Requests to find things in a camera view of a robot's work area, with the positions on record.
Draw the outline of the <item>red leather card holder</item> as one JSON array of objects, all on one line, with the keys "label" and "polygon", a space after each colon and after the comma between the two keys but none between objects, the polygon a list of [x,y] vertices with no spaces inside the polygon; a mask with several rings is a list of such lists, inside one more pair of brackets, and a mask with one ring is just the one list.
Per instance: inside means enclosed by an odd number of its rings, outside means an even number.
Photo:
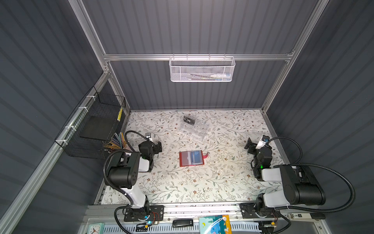
[{"label": "red leather card holder", "polygon": [[201,150],[183,151],[179,153],[179,165],[180,167],[204,165],[208,156],[209,152],[204,153]]}]

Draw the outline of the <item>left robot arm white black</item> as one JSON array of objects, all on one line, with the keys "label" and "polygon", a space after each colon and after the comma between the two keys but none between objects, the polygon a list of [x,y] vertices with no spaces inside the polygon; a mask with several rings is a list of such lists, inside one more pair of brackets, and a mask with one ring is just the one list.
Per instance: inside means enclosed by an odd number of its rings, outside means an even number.
[{"label": "left robot arm white black", "polygon": [[150,202],[137,184],[140,173],[149,173],[154,167],[154,156],[162,152],[162,143],[146,140],[138,145],[138,151],[119,149],[111,152],[103,167],[107,186],[120,192],[129,200],[127,209],[150,212]]}]

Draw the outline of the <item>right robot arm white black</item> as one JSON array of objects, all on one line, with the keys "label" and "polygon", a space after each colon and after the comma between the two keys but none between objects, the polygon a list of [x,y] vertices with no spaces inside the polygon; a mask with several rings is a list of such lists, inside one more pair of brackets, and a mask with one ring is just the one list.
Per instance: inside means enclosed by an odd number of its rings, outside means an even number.
[{"label": "right robot arm white black", "polygon": [[272,139],[263,135],[258,143],[249,138],[245,149],[253,160],[250,163],[254,177],[258,181],[280,182],[282,189],[271,193],[260,193],[255,201],[254,211],[258,214],[271,208],[290,205],[323,205],[326,195],[308,166],[279,165],[271,167]]}]

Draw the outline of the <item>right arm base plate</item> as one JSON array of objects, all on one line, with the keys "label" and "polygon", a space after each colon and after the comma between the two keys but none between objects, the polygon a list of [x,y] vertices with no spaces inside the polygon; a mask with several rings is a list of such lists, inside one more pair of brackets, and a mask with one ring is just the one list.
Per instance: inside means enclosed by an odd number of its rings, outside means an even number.
[{"label": "right arm base plate", "polygon": [[239,204],[243,218],[275,218],[280,216],[273,208],[268,208],[264,205],[257,205],[254,202]]}]

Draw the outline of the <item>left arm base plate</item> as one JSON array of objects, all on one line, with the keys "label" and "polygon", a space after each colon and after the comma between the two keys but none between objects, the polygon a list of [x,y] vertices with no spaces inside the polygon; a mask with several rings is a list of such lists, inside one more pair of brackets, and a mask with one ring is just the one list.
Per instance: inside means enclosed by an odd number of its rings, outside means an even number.
[{"label": "left arm base plate", "polygon": [[123,214],[124,222],[138,222],[138,221],[162,221],[164,217],[163,205],[151,205],[141,209],[126,209]]}]

